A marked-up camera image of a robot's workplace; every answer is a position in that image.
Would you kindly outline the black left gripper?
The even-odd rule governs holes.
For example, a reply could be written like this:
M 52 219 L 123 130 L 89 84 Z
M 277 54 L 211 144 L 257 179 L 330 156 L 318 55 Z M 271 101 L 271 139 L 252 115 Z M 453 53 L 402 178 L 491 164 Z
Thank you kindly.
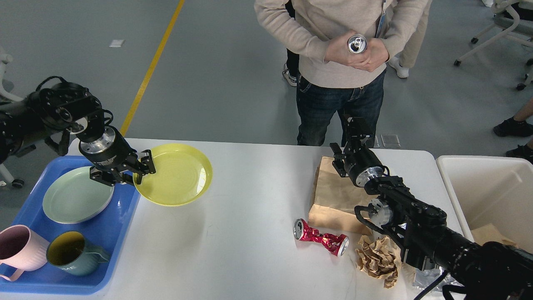
M 145 175 L 156 172 L 152 151 L 144 150 L 138 156 L 113 126 L 105 126 L 103 134 L 91 142 L 85 135 L 78 138 L 80 152 L 94 165 L 89 170 L 93 181 L 107 186 L 134 186 L 140 185 Z

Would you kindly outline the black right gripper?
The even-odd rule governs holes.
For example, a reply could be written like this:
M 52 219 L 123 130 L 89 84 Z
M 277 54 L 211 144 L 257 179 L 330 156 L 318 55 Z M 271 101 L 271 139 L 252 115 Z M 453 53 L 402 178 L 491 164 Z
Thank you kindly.
M 349 177 L 354 186 L 365 186 L 369 180 L 384 175 L 384 165 L 367 145 L 374 142 L 374 133 L 362 117 L 343 115 L 346 143 L 341 148 L 330 143 L 332 165 L 341 178 Z

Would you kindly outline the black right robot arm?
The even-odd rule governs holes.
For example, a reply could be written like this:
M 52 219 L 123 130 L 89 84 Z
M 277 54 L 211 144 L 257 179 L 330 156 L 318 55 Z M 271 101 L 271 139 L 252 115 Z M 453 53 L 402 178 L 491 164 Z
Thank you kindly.
M 443 268 L 442 275 L 417 299 L 432 291 L 447 275 L 458 285 L 444 285 L 446 300 L 464 294 L 467 300 L 531 300 L 533 262 L 527 251 L 490 241 L 478 245 L 447 227 L 447 214 L 416 199 L 401 177 L 389 175 L 366 146 L 371 129 L 361 117 L 343 115 L 346 145 L 331 143 L 333 167 L 354 186 L 376 195 L 366 206 L 354 207 L 356 218 L 369 229 L 391 238 L 401 249 L 402 262 L 428 270 Z

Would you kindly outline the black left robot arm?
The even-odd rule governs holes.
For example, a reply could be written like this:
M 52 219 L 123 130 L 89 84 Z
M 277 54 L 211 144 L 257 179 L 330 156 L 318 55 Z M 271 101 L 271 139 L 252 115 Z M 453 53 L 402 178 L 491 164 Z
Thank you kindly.
M 25 155 L 40 141 L 64 156 L 75 135 L 80 153 L 92 164 L 92 180 L 108 186 L 141 184 L 145 175 L 156 172 L 152 152 L 138 154 L 112 126 L 113 119 L 86 87 L 62 77 L 53 87 L 39 85 L 23 100 L 1 105 L 1 162 Z

